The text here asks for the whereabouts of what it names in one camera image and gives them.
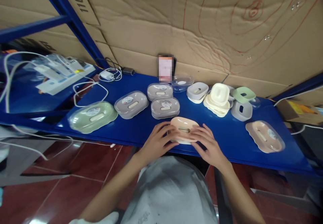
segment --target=blurred phone screen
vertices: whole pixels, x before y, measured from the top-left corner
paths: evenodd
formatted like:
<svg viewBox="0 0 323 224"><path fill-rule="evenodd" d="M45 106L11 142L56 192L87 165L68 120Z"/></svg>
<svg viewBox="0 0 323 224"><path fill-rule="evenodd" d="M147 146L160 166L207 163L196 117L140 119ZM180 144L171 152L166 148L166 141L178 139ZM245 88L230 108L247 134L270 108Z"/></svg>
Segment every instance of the blurred phone screen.
<svg viewBox="0 0 323 224"><path fill-rule="evenodd" d="M173 55L158 55L158 77L160 83L171 83L174 72L174 56Z"/></svg>

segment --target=phone charger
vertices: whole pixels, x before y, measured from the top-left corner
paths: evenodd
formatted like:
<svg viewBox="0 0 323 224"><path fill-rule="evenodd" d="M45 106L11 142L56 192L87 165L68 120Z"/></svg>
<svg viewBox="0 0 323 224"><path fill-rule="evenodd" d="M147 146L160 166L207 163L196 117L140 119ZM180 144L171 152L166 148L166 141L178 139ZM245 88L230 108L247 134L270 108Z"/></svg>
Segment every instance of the phone charger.
<svg viewBox="0 0 323 224"><path fill-rule="evenodd" d="M114 74L110 73L108 71L104 71L100 74L100 77L106 79L106 80L114 80Z"/></svg>

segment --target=person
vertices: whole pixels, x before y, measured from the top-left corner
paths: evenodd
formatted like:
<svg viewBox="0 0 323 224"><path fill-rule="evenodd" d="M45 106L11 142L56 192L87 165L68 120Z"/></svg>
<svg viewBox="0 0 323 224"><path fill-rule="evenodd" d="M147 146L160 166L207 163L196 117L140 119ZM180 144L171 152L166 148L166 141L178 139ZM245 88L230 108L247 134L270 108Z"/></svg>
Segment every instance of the person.
<svg viewBox="0 0 323 224"><path fill-rule="evenodd" d="M256 205L246 192L232 164L226 159L212 131L194 126L190 137L201 142L191 143L202 159L216 167L226 188L231 210L238 223L265 223ZM108 182L79 216L70 224L114 224L119 214L113 212L126 187L138 175L132 200L121 224L214 224L216 213L202 173L189 162L173 156L163 156L177 146L167 143L179 135L170 122L156 125L143 147L123 169Z"/></svg>

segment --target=green soap dish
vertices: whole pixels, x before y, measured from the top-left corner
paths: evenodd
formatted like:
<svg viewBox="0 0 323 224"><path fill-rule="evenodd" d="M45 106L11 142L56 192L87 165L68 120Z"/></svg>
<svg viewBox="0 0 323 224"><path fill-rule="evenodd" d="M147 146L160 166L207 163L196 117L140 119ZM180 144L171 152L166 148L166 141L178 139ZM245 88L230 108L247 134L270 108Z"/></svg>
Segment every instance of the green soap dish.
<svg viewBox="0 0 323 224"><path fill-rule="evenodd" d="M256 94L247 87L239 87L232 91L232 96L241 104L256 98Z"/></svg>
<svg viewBox="0 0 323 224"><path fill-rule="evenodd" d="M113 105L99 101L75 111L68 118L68 123L73 130L89 134L114 121L117 116Z"/></svg>

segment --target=stacked soap dishes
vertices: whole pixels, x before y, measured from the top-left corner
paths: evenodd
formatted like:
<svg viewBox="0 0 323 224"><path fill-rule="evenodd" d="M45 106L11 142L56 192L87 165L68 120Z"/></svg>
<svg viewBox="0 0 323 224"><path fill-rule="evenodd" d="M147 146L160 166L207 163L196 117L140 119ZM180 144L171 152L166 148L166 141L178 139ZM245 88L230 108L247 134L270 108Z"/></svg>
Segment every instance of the stacked soap dishes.
<svg viewBox="0 0 323 224"><path fill-rule="evenodd" d="M179 114L179 102L173 98L173 87L165 83L152 83L147 88L151 103L151 115L155 119L165 119Z"/></svg>
<svg viewBox="0 0 323 224"><path fill-rule="evenodd" d="M199 104L204 100L208 90L209 87L207 84L197 82L187 88L186 95L190 101L194 102L195 104Z"/></svg>
<svg viewBox="0 0 323 224"><path fill-rule="evenodd" d="M230 109L229 94L228 86L216 83L205 96L203 104L218 117L225 117Z"/></svg>

